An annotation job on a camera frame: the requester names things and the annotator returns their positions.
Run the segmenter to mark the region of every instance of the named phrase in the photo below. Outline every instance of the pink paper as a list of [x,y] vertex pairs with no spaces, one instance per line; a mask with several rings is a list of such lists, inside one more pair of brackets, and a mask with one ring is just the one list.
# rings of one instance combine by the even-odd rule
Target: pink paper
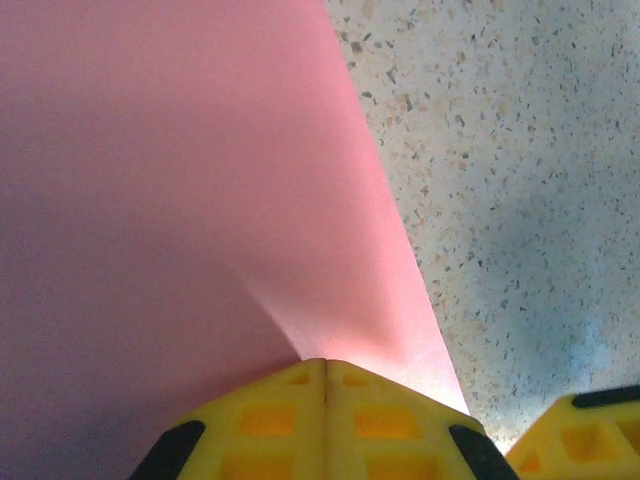
[[341,358],[466,410],[322,1],[0,4],[2,478]]

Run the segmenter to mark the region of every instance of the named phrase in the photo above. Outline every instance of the black rubber pad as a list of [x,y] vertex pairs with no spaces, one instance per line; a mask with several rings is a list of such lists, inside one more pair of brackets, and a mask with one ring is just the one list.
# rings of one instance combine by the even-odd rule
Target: black rubber pad
[[598,408],[621,403],[637,402],[640,400],[640,385],[630,387],[613,388],[599,392],[581,393],[571,400],[571,405],[576,408]]
[[129,480],[176,480],[204,429],[193,420],[164,432]]
[[464,425],[452,425],[449,433],[477,480],[519,480],[488,437]]

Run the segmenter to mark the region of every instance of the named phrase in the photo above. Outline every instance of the pink sheet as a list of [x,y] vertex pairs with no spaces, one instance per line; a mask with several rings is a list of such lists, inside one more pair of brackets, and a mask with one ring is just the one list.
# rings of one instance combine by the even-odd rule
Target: pink sheet
[[0,3],[0,477],[313,356],[466,410],[321,1]]

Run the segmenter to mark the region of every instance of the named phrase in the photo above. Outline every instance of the speckled countertop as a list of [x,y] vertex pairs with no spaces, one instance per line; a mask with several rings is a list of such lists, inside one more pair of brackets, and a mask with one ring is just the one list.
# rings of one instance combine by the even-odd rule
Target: speckled countertop
[[328,8],[471,413],[640,382],[640,2]]

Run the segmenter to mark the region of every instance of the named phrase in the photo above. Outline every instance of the terrazzo surface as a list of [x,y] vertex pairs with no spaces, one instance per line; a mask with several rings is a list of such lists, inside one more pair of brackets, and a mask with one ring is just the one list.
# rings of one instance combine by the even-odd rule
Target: terrazzo surface
[[471,413],[640,382],[640,1],[328,0]]

